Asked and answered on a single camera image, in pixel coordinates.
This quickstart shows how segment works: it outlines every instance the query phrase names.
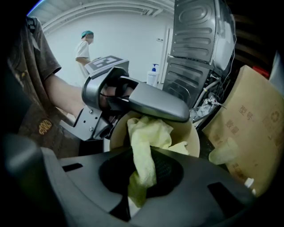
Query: yellow cloth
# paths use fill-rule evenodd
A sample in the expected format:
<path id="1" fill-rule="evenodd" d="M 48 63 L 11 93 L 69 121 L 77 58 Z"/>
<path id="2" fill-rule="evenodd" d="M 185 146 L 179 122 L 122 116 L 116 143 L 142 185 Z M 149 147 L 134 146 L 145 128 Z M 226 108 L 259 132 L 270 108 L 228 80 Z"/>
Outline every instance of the yellow cloth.
<path id="1" fill-rule="evenodd" d="M 137 207 L 141 207 L 146 200 L 147 188 L 155 185 L 156 171 L 151 156 L 150 146 L 169 149 L 187 154 L 186 142 L 171 146 L 171 126 L 160 119 L 143 116 L 141 119 L 132 118 L 127 121 L 133 159 L 136 171 L 130 176 L 128 197 Z"/>

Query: metal bracket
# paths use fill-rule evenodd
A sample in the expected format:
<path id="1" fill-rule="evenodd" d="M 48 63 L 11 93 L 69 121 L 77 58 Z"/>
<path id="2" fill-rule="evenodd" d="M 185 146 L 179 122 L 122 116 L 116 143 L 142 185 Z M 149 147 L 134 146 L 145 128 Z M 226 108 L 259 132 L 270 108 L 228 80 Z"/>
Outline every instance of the metal bracket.
<path id="1" fill-rule="evenodd" d="M 85 106 L 73 126 L 64 121 L 60 121 L 60 125 L 76 137 L 86 141 L 93 138 L 101 114 L 101 110 Z"/>

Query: electrical cable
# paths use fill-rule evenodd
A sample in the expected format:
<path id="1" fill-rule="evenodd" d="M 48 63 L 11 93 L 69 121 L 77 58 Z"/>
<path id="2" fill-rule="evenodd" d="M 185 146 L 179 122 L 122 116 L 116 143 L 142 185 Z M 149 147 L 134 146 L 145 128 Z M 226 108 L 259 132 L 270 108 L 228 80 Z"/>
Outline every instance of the electrical cable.
<path id="1" fill-rule="evenodd" d="M 221 89 L 222 89 L 222 97 L 221 97 L 221 101 L 222 101 L 223 98 L 224 98 L 225 91 L 224 91 L 223 87 L 221 87 Z"/>
<path id="2" fill-rule="evenodd" d="M 227 86 L 226 86 L 225 89 L 224 89 L 224 93 L 226 92 L 226 90 L 227 90 L 227 88 L 228 88 L 230 82 L 231 82 L 231 80 L 228 81 Z"/>
<path id="3" fill-rule="evenodd" d="M 228 78 L 228 76 L 230 75 L 230 73 L 231 73 L 231 71 L 232 71 L 233 61 L 234 61 L 234 59 L 235 59 L 235 45 L 236 45 L 236 42 L 237 42 L 237 36 L 236 36 L 236 21 L 235 21 L 233 15 L 232 15 L 232 11 L 231 11 L 231 9 L 228 7 L 228 4 L 227 4 L 226 1 L 225 1 L 225 4 L 226 4 L 227 8 L 229 9 L 230 15 L 231 15 L 232 20 L 233 20 L 233 23 L 234 23 L 234 37 L 235 37 L 235 42 L 234 42 L 233 59 L 232 59 L 232 64 L 231 64 L 231 67 L 230 67 L 230 71 L 229 71 L 229 73 L 227 74 L 227 76 L 225 77 L 225 80 L 224 80 L 223 83 L 222 83 L 222 87 L 223 87 L 223 85 L 224 85 L 226 79 Z"/>
<path id="4" fill-rule="evenodd" d="M 217 92 L 216 92 L 217 95 L 219 95 L 219 93 L 220 93 L 220 88 L 221 88 L 221 86 L 222 86 L 222 83 L 221 83 L 221 85 L 218 87 L 218 90 L 217 90 Z"/>

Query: gray plastic surface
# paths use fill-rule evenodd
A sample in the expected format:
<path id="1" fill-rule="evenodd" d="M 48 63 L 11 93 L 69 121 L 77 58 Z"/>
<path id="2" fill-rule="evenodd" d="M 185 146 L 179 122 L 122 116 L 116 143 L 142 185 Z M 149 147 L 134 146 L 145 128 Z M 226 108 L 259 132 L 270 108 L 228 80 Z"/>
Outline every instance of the gray plastic surface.
<path id="1" fill-rule="evenodd" d="M 183 100 L 192 108 L 210 73 L 210 69 L 200 65 L 188 59 L 170 58 L 163 90 Z"/>
<path id="2" fill-rule="evenodd" d="M 15 134 L 6 134 L 1 139 L 5 169 L 2 179 L 6 190 L 9 189 L 8 195 L 3 194 L 9 203 L 8 206 L 2 203 L 7 212 L 4 215 L 10 213 L 23 225 L 28 222 L 29 226 L 38 226 L 37 220 L 49 217 L 44 221 L 46 226 L 55 221 L 65 226 L 64 213 L 50 184 L 40 147 L 29 138 Z"/>
<path id="3" fill-rule="evenodd" d="M 110 68 L 106 73 L 100 74 L 100 76 L 91 78 L 88 77 L 82 88 L 82 99 L 88 106 L 100 110 L 99 97 L 102 88 L 105 85 L 107 77 L 110 75 L 113 68 Z"/>
<path id="4" fill-rule="evenodd" d="M 213 0 L 178 0 L 171 55 L 210 62 L 215 36 Z"/>
<path id="5" fill-rule="evenodd" d="M 183 167 L 181 183 L 167 196 L 147 199 L 144 206 L 130 220 L 141 227 L 212 226 L 226 218 L 208 189 L 220 182 L 245 207 L 254 202 L 254 196 L 244 185 L 207 160 L 186 157 L 176 152 L 155 149 L 175 160 Z"/>
<path id="6" fill-rule="evenodd" d="M 112 211 L 121 201 L 122 195 L 110 192 L 99 178 L 99 167 L 104 161 L 120 152 L 60 159 L 61 166 L 79 163 L 83 167 L 66 172 L 74 185 L 93 203 L 106 212 Z"/>
<path id="7" fill-rule="evenodd" d="M 53 151 L 47 148 L 42 148 L 42 151 L 51 186 L 62 205 L 68 226 L 132 226 L 129 223 L 111 216 L 87 197 L 86 194 L 82 192 L 82 187 L 87 187 L 90 183 L 86 182 L 86 185 L 80 185 L 80 187 L 75 185 L 74 181 L 72 181 L 62 169 Z"/>
<path id="8" fill-rule="evenodd" d="M 143 82 L 138 83 L 129 97 L 131 110 L 169 121 L 188 121 L 189 108 L 184 101 Z"/>

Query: human arm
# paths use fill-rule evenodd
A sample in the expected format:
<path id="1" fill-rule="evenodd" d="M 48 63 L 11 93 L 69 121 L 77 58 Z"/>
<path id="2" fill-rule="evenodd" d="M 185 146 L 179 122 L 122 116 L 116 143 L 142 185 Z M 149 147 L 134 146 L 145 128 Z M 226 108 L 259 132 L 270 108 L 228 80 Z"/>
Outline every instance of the human arm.
<path id="1" fill-rule="evenodd" d="M 115 91 L 116 91 L 116 87 L 107 87 L 107 88 L 103 88 L 101 90 L 101 94 L 103 95 L 100 95 L 99 97 L 99 104 L 100 104 L 100 107 L 102 109 L 105 109 L 105 108 L 108 108 L 109 107 L 109 103 L 107 101 L 107 97 L 108 96 L 115 96 Z M 127 87 L 127 89 L 125 90 L 123 96 L 127 96 L 127 95 L 131 95 L 133 89 L 130 88 L 130 87 Z"/>
<path id="2" fill-rule="evenodd" d="M 83 58 L 83 57 L 75 58 L 75 60 L 81 63 L 82 65 L 87 65 L 88 63 L 90 63 L 90 61 L 87 58 Z"/>
<path id="3" fill-rule="evenodd" d="M 53 105 L 77 117 L 84 108 L 82 88 L 67 84 L 58 76 L 51 74 L 45 81 L 46 93 Z"/>

